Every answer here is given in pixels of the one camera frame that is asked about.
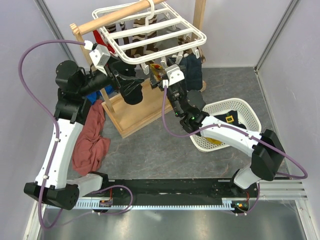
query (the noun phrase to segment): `drying rack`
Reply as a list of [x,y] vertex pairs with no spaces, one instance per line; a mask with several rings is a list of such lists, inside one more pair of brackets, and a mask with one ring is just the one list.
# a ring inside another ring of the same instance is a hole
[[[160,9],[155,9],[155,5],[157,4],[161,6]],[[165,56],[170,56],[173,54],[178,54],[179,56],[181,55],[181,53],[183,53],[184,50],[188,49],[191,49],[197,57],[200,56],[200,49],[197,47],[204,44],[207,40],[206,36],[200,31],[202,29],[204,21],[205,5],[206,0],[195,1],[193,25],[184,20],[177,12],[175,12],[168,4],[166,4],[165,0],[140,0],[136,3],[99,8],[92,13],[94,20],[80,26],[76,26],[73,23],[70,25],[70,27],[75,38],[80,42],[84,42],[84,39],[82,37],[83,35],[94,30],[98,30],[102,37],[106,39],[106,41],[113,47],[116,54],[124,62],[134,65],[141,64],[144,73],[148,74],[149,66],[145,64],[145,62],[147,61],[158,58],[161,58],[163,60]],[[161,13],[165,15],[165,21],[152,25],[148,24],[148,19],[151,19],[153,15]],[[146,26],[123,30],[115,33],[108,33],[105,28],[105,26],[112,23],[122,23],[125,21],[140,19],[144,17],[146,18]],[[169,26],[183,26],[185,29],[126,45],[118,45],[115,41],[115,39],[134,36],[138,34],[145,34]],[[178,36],[184,36],[187,43],[137,58],[128,57],[124,52],[128,49],[144,46],[150,43],[155,43],[167,38],[174,38]],[[89,66],[91,66],[92,60],[89,56],[89,51],[84,49],[83,46],[81,46],[81,50]],[[143,100],[136,105],[128,105],[127,103],[125,103],[120,94],[109,99],[106,91],[104,89],[101,89],[101,94],[104,99],[102,106],[123,138],[131,135],[137,130],[153,122],[162,114],[161,107],[163,92],[161,92],[158,88],[151,89],[149,80],[144,81],[144,83],[142,83],[141,85]],[[203,82],[202,91],[205,88],[206,83]],[[165,105],[165,112],[167,113],[170,110],[172,110],[172,107],[167,100]]]

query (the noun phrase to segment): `wooden base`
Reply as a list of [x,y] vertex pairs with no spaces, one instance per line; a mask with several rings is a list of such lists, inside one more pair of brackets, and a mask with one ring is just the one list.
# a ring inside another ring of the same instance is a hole
[[[207,84],[203,81],[201,91],[206,89]],[[120,94],[110,99],[114,112],[110,112],[106,103],[103,102],[103,109],[119,131],[122,138],[126,138],[144,126],[152,123],[161,116],[162,101],[164,92],[159,88],[151,89],[147,79],[142,83],[143,100],[136,105],[127,104]],[[172,110],[166,100],[165,113]]]

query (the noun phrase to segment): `white laundry basket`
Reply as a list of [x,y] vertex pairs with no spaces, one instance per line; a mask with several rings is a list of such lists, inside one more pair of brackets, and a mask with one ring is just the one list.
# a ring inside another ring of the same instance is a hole
[[[207,104],[203,111],[209,113],[211,116],[226,114],[231,110],[238,112],[239,124],[244,124],[248,130],[261,132],[261,123],[250,107],[250,105],[240,98],[229,98],[222,101]],[[229,147],[225,143],[219,145],[209,142],[203,136],[192,135],[191,140],[196,148],[201,152],[211,152],[218,149]]]

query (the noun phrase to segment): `reddish brown cloth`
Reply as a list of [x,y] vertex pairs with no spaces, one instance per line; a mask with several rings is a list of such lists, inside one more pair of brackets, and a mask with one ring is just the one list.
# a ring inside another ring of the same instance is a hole
[[97,100],[91,106],[72,153],[72,167],[82,176],[97,171],[109,150],[110,139],[100,136],[106,120],[101,103]]

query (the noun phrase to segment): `wooden stand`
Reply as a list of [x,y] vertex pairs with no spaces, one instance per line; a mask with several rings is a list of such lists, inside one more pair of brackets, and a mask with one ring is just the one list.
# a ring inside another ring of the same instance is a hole
[[[165,0],[153,0],[154,4],[159,4],[164,1]],[[202,29],[203,25],[205,5],[206,0],[195,1],[193,25],[199,30]],[[87,22],[83,25],[76,26],[73,23],[70,25],[70,27],[77,41],[84,42],[82,35],[90,33],[98,28],[133,15],[149,7],[150,3],[147,0],[142,0],[121,10]],[[91,66],[92,61],[89,56],[89,51],[84,49],[83,46],[81,46],[81,50],[89,66]],[[201,91],[205,89],[206,83],[203,82]],[[161,111],[164,93],[158,88],[151,89],[149,80],[144,81],[142,84],[143,100],[136,105],[129,105],[125,103],[120,94],[109,99],[105,89],[101,89],[101,94],[104,99],[102,106],[123,138],[126,138],[127,136],[158,119],[162,114]],[[169,101],[166,100],[165,112],[167,113],[171,110],[172,107]]]

